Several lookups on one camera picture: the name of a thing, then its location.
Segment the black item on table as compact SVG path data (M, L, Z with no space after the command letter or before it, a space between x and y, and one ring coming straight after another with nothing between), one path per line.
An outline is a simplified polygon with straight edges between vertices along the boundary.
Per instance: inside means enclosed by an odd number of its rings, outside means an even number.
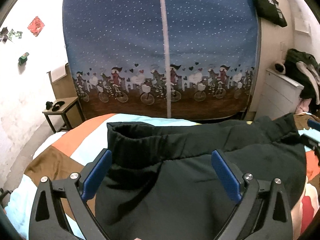
M64 101L57 101L56 103L47 101L46 102L46 110L56 112L60 109L61 106L65 104Z

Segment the pile of clothes on cabinet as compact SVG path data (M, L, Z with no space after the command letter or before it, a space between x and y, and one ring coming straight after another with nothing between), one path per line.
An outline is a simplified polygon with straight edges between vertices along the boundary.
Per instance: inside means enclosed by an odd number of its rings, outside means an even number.
M284 61L274 64L274 70L304 86L299 97L311 100L309 111L316 114L319 110L319 63L312 54L291 48Z

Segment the small wooden side table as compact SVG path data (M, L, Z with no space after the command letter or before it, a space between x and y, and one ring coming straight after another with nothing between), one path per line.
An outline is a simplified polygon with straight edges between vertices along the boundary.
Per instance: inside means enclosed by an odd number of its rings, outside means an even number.
M44 114L45 119L48 122L49 127L51 128L53 133L56 132L60 132L60 131L70 131L72 129L71 126L71 122L68 119L67 113L68 111L70 111L74 106L77 108L79 116L81 118L81 121L84 122L85 121L85 116L82 112L82 108L80 106L80 101L79 101L79 97L75 96L75 97L71 97L71 98L63 98L63 99L57 99L54 103L56 103L57 101L64 101L65 104L63 106L60 107L60 109L56 112L52 112L52 111L48 111L48 110L44 110L42 113ZM63 119L63 125L56 130L52 121L50 120L50 116L54 116L54 115L58 115L61 116L61 118Z

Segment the blue printed fabric wardrobe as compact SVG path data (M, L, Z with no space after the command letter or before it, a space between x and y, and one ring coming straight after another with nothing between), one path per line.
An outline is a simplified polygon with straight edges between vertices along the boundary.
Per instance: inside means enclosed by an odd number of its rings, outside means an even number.
M63 0L84 114L241 118L256 71L252 0Z

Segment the black tote bag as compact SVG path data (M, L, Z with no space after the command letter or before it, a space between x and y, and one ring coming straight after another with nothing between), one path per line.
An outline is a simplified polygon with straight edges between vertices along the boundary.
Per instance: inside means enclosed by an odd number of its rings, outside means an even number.
M282 28L287 27L287 21L277 0L253 0L253 4L260 18L264 18Z

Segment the white cabinet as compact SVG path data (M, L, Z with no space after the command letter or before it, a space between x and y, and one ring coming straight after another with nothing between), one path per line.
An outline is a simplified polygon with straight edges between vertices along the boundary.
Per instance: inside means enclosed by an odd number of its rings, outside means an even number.
M295 113L304 86L287 77L267 69L255 119L268 116L276 119L287 113Z

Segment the colour-block bed sheet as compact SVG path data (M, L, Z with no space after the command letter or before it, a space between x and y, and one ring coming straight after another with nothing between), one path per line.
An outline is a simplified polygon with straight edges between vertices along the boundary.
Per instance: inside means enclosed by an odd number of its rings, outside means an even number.
M29 238L29 220L42 177L65 179L80 172L103 148L108 147L107 123L144 122L153 126L193 126L183 119L151 118L131 114L105 114L91 118L69 132L50 136L35 152L19 186L13 191L5 212L23 239Z

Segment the green wall hook ornament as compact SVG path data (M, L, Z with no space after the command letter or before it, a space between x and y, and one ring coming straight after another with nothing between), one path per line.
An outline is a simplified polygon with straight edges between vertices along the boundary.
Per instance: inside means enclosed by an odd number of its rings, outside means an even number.
M20 56L19 59L18 59L18 64L20 66L25 64L27 62L27 60L28 60L28 56L29 56L29 53L24 53L22 56Z

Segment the cardboard box behind table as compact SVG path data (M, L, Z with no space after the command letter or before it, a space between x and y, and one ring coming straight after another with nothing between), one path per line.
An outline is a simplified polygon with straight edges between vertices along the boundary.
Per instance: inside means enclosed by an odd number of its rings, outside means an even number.
M65 75L60 76L55 81L53 81L52 71L47 72L56 99L71 98L77 96L69 63L66 63L63 67L65 69Z

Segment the red paper wall decoration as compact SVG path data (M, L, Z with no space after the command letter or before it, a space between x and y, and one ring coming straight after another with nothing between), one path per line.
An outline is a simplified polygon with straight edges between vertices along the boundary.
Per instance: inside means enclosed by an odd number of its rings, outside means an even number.
M42 29L44 28L45 24L41 21L41 19L36 16L32 22L28 25L28 30L37 37Z

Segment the black padded jacket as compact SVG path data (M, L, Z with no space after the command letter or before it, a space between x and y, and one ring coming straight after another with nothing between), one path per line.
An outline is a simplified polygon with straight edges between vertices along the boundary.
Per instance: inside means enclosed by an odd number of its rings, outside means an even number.
M111 239L213 239L234 208L211 165L214 150L254 178L281 179L291 207L304 191L292 114L187 127L109 122L107 140L112 166L95 217Z

